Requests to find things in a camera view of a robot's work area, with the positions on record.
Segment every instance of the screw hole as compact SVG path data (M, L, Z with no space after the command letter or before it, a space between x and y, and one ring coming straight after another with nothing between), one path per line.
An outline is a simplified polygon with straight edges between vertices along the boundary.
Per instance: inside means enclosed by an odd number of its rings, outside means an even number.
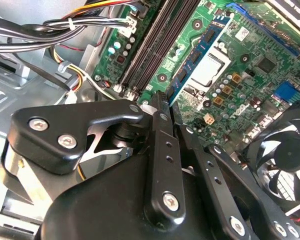
M172 157L170 157L170 156L166 156L165 158L167 159L167 161L169 163L173 163L174 162L174 159Z
M167 145L167 146L168 146L168 148L172 148L172 143L171 143L171 142L169 142L169 141L167 141L167 142L165 143L165 145Z
M210 167L212 167L212 168L215 167L215 165L214 165L212 162L210 162L210 161L208 161L208 165L209 165Z
M217 177L215 177L214 180L215 180L215 182L216 182L217 184L219 184L219 185L222 184L221 181L220 181Z

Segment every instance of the ram slot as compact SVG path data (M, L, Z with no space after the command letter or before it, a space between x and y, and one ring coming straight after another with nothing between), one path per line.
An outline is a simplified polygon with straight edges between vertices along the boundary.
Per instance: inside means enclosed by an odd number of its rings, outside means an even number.
M178 4L177 0L166 0L162 9L160 10L158 16L156 17L151 29L148 34L144 38L143 43L137 51L137 54L134 56L131 64L123 74L119 83L126 89L129 85L133 76L135 76L136 72L140 69L145 57L149 49L151 49L152 45L156 41L158 35L166 26L167 22L170 20L171 12L175 9Z

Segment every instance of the black cable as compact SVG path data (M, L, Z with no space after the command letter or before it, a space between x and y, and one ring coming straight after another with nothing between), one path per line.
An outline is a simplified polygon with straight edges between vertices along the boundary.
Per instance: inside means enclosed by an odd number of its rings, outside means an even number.
M71 88L66 85L65 83L63 83L60 79L56 78L55 76L53 76L52 74L46 72L45 70L32 65L31 63L21 59L16 53L13 53L13 55L20 61L22 62L23 65L25 65L26 67L28 67L29 69L31 69L32 71L34 71L36 74L40 75L41 77L43 77L44 79L47 79L49 82L59 86L60 88L64 89L66 92L70 92Z

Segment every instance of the sticker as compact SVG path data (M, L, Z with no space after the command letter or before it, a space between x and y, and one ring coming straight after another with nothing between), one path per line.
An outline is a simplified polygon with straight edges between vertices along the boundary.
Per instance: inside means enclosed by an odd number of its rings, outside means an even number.
M244 26L242 26L235 35L235 38L239 39L239 41L242 42L248 36L249 33L250 32Z

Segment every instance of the yellow wire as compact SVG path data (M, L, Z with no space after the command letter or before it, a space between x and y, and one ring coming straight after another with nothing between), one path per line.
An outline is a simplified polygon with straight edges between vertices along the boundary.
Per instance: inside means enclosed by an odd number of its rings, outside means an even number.
M78 166L78 167L77 167L77 170L78 170L78 173L79 173L81 179L82 179L83 181L86 180L84 174L83 174L82 171L81 171L81 167Z
M106 1L103 1L103 2L96 2L96 3L89 4L89 5L84 5L84 6L81 6L81 7L78 7L77 9L75 9L73 11L73 13L75 13L77 11L80 11L80 10L83 10L83 9L100 7L100 6L103 6L103 5L112 4L112 3L120 2L120 1L122 1L122 0L106 0Z

